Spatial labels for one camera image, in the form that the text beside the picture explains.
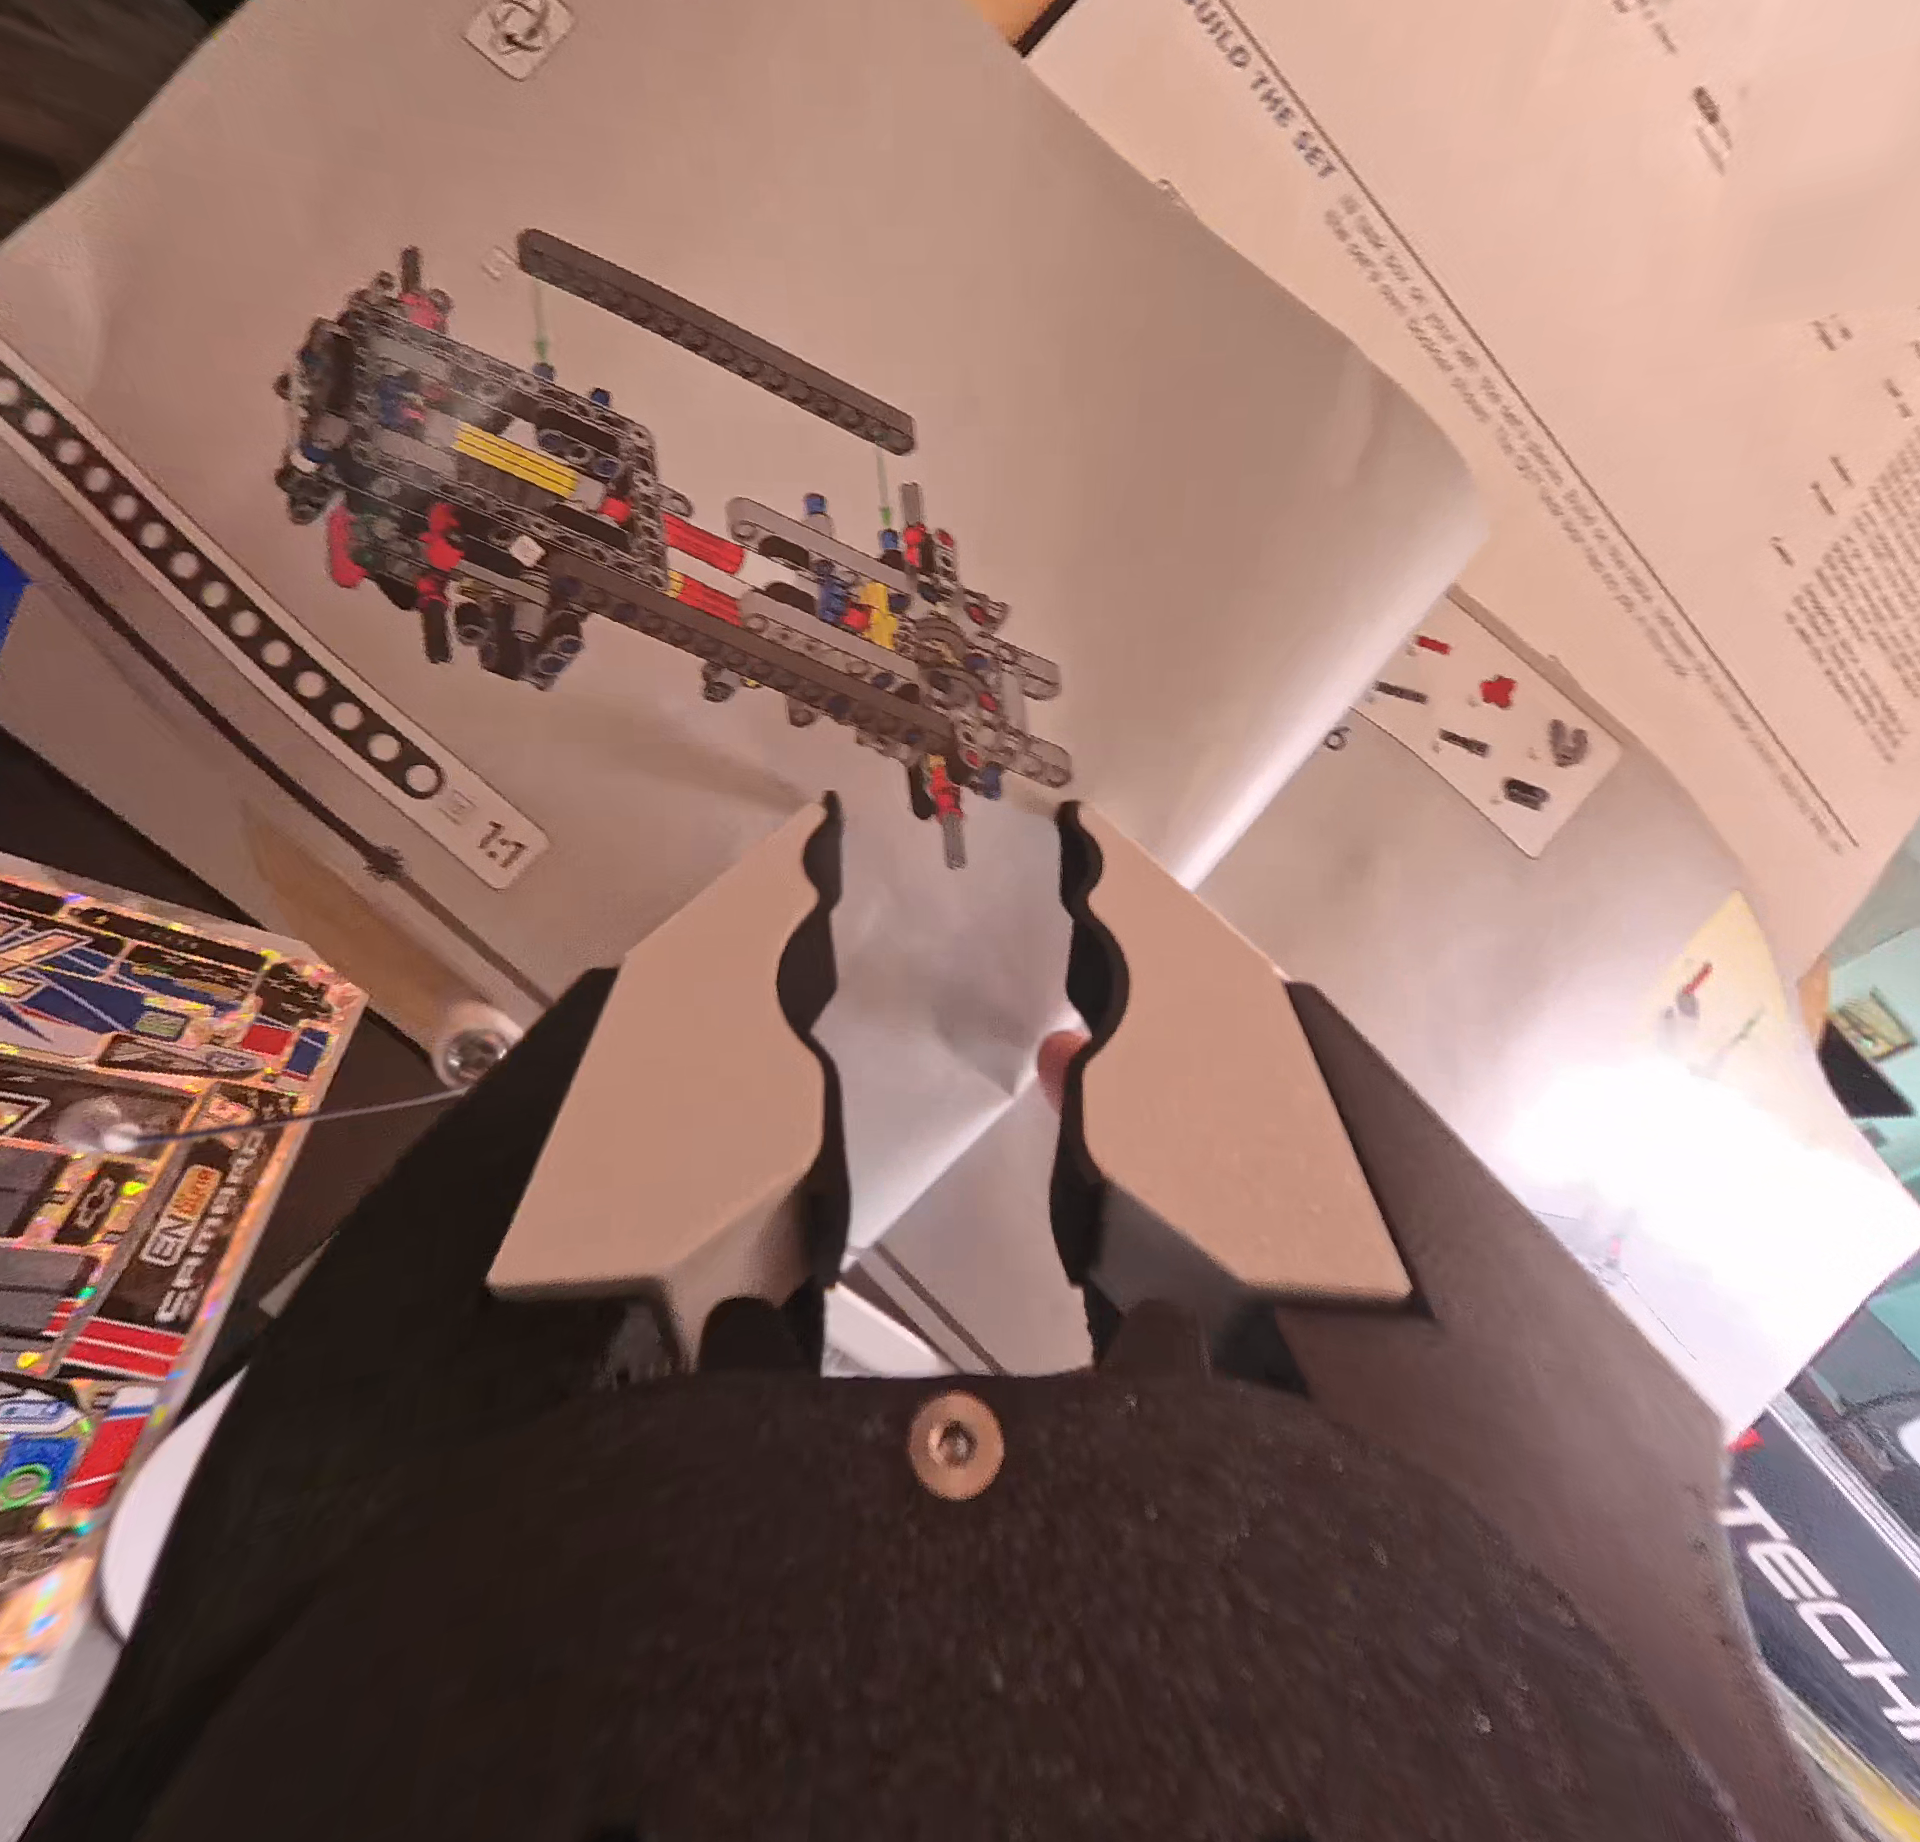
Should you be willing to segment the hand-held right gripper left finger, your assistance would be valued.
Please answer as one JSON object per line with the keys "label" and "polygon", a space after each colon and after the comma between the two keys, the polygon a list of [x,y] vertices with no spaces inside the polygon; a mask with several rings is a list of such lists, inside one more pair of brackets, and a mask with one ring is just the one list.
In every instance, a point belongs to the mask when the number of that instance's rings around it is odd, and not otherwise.
{"label": "hand-held right gripper left finger", "polygon": [[508,1302],[643,1302],[689,1359],[754,1297],[824,1344],[851,1225],[839,1070],[838,797],[777,831],[635,941],[558,1101],[488,1270]]}

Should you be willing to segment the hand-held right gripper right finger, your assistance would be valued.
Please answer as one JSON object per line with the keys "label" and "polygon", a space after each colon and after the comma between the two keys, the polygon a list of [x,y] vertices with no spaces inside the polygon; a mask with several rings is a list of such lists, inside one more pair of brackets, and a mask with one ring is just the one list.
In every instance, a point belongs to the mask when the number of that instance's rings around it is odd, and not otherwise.
{"label": "hand-held right gripper right finger", "polygon": [[1290,980],[1090,804],[1055,827],[1090,1041],[1059,1114],[1053,1249],[1092,1358],[1172,1315],[1219,1372],[1295,1375],[1283,1312],[1411,1308]]}

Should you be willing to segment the lego instruction booklet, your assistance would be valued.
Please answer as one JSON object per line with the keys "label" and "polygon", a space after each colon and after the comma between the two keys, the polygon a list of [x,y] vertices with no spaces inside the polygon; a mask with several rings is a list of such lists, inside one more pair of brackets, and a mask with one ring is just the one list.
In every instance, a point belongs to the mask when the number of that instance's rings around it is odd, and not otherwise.
{"label": "lego instruction booklet", "polygon": [[[1818,313],[1787,0],[1724,290]],[[1323,989],[1727,1422],[1916,1249],[1753,870],[1468,592],[1443,418],[959,0],[253,0],[4,241],[4,725],[419,1039],[823,789],[854,1243],[1032,1127],[1080,800]]]}

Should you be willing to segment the lego sticker sheet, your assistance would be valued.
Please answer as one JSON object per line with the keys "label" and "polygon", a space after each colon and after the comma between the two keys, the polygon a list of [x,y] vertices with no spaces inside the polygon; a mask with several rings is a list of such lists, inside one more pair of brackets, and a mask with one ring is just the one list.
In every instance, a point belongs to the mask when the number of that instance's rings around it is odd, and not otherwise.
{"label": "lego sticker sheet", "polygon": [[54,1693],[363,1005],[287,936],[4,854],[4,1708]]}

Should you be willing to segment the black lego set box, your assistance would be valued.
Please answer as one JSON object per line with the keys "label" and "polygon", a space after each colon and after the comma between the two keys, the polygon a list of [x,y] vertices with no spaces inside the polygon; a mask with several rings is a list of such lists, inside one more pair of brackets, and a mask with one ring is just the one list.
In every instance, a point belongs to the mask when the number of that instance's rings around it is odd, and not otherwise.
{"label": "black lego set box", "polygon": [[1918,1262],[1729,1447],[1720,1514],[1789,1723],[1861,1838],[1916,1838]]}

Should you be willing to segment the printed paper sheet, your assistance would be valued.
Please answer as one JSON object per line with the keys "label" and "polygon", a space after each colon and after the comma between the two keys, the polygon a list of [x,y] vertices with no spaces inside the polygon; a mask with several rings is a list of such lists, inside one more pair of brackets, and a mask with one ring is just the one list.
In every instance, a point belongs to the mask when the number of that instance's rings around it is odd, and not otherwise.
{"label": "printed paper sheet", "polygon": [[1753,870],[1916,829],[1916,313],[1724,290],[1769,0],[1062,0],[1034,76],[1421,388],[1468,592],[1662,751]]}

